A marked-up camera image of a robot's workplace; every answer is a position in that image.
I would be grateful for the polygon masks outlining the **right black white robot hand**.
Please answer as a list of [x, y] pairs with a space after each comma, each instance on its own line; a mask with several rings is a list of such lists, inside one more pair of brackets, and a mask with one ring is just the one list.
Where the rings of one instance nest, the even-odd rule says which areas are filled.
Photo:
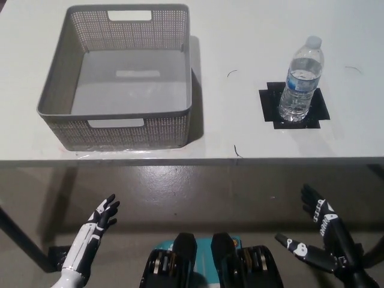
[[362, 256], [342, 219], [330, 203], [315, 189], [301, 188], [303, 210], [315, 223], [323, 240], [323, 248], [305, 244], [281, 233], [275, 239], [300, 261], [321, 271], [340, 276], [364, 270]]

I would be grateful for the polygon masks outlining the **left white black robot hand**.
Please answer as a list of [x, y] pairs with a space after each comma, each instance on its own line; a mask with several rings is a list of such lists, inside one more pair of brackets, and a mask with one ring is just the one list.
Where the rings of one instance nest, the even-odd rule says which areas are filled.
[[120, 201], [116, 201], [115, 197], [115, 194], [111, 194], [104, 199], [80, 228], [67, 254], [62, 270], [76, 271], [83, 277], [90, 274], [91, 265], [104, 233], [110, 226], [117, 223], [115, 215], [118, 212]]

